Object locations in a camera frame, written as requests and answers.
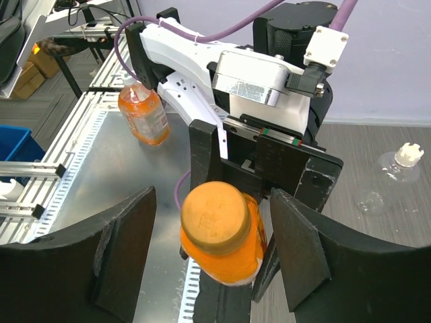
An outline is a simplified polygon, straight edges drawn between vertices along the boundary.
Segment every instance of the bottle label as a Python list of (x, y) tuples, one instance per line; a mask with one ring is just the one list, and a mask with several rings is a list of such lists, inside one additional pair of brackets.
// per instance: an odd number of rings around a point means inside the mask
[(126, 119), (132, 131), (150, 141), (158, 139), (168, 128), (168, 119), (161, 104), (148, 114), (126, 112)]

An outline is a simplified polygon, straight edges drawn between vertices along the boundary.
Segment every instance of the clear plastic bottle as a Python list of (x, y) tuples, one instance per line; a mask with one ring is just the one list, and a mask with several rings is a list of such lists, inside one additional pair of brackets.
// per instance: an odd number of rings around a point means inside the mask
[(377, 215), (394, 205), (406, 186), (419, 178), (418, 162), (423, 154), (419, 145), (406, 143), (397, 152), (381, 155), (354, 194), (357, 207), (364, 213)]
[(125, 86), (119, 94), (119, 108), (131, 132), (148, 145), (160, 145), (168, 138), (170, 130), (158, 94), (130, 75), (123, 77), (123, 83)]

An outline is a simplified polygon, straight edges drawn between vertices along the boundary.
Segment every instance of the gray tabletop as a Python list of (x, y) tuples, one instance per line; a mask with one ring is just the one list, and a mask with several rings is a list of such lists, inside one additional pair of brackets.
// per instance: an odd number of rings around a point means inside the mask
[[(338, 183), (323, 214), (353, 229), (376, 238), (407, 246), (431, 244), (431, 129), (324, 124), (317, 140), (327, 152), (344, 161)], [(352, 192), (368, 174), (376, 159), (385, 152), (397, 151), (402, 144), (418, 143), (425, 151), (421, 177), (405, 191), (392, 209), (379, 216), (362, 214), (355, 207)], [(262, 205), (265, 224), (272, 231), (269, 207)], [(294, 323), (287, 309), (281, 275), (278, 274), (259, 304), (252, 305), (252, 323)]]

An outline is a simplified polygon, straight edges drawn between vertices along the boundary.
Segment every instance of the white bottle cap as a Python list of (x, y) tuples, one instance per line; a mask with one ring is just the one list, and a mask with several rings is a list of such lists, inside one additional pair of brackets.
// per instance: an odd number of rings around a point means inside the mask
[(405, 143), (395, 154), (395, 161), (401, 166), (413, 167), (420, 161), (423, 155), (424, 150), (420, 150), (420, 146), (417, 143), (413, 145)]
[(7, 200), (16, 202), (20, 197), (24, 187), (16, 180), (10, 180), (10, 182), (0, 181), (0, 200)]
[(125, 73), (123, 75), (123, 84), (128, 86), (128, 85), (133, 85), (136, 83), (136, 80), (130, 76), (128, 73)]

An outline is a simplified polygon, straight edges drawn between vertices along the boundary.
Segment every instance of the cardboard box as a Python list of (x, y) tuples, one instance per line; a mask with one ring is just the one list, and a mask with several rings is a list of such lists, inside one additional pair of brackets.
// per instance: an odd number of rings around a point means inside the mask
[(32, 62), (47, 79), (54, 77), (60, 69), (54, 57), (45, 54), (43, 50), (37, 51), (36, 54), (32, 52), (28, 61)]
[(43, 82), (45, 82), (45, 78), (40, 74), (36, 66), (27, 62), (12, 91), (12, 98), (27, 100)]

